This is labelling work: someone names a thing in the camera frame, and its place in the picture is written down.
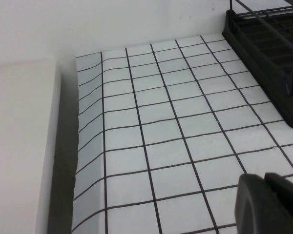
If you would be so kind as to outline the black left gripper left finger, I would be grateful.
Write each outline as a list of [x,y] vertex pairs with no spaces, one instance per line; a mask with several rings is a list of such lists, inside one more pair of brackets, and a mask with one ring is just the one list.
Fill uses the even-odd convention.
[[258,175],[239,178],[235,222],[239,234],[288,234],[292,218],[277,194]]

